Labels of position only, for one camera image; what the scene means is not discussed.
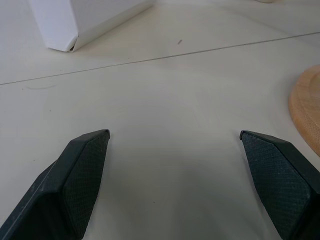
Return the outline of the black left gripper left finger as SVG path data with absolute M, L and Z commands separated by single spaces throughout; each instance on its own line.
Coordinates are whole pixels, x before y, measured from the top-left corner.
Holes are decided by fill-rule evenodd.
M 81 240 L 101 186 L 110 132 L 71 140 L 0 228 L 2 240 Z

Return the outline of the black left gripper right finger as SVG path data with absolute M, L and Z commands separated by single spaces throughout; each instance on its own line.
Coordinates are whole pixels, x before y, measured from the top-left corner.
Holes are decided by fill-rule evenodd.
M 283 240 L 320 238 L 320 173 L 290 142 L 243 130 L 256 192 Z

